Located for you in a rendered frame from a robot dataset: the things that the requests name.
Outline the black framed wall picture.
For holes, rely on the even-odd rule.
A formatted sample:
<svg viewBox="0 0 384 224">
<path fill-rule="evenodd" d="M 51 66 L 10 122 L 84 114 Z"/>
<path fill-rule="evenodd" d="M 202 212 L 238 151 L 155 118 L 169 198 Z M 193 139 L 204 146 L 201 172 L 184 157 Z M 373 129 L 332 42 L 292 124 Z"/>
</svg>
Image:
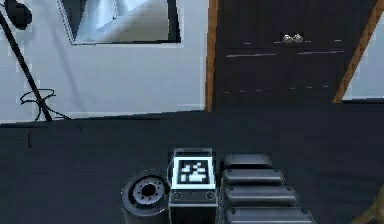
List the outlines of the black framed wall picture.
<svg viewBox="0 0 384 224">
<path fill-rule="evenodd" d="M 176 0 L 57 0 L 72 45 L 180 43 Z"/>
</svg>

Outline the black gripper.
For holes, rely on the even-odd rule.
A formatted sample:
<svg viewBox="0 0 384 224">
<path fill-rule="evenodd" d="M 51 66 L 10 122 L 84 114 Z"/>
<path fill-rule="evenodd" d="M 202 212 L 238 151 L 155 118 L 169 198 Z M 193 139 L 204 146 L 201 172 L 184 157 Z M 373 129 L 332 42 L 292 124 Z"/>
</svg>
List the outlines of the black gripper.
<svg viewBox="0 0 384 224">
<path fill-rule="evenodd" d="M 120 194 L 124 224 L 169 224 L 169 191 L 165 176 L 159 170 L 133 175 Z"/>
</svg>

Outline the dark room door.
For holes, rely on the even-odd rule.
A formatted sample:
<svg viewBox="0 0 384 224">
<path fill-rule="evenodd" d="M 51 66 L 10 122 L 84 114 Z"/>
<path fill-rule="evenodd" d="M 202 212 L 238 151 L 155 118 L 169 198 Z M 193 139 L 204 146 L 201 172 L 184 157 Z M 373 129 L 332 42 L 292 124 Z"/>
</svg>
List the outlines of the dark room door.
<svg viewBox="0 0 384 224">
<path fill-rule="evenodd" d="M 213 109 L 339 101 L 379 0 L 219 0 Z M 284 44 L 284 34 L 304 41 Z"/>
</svg>

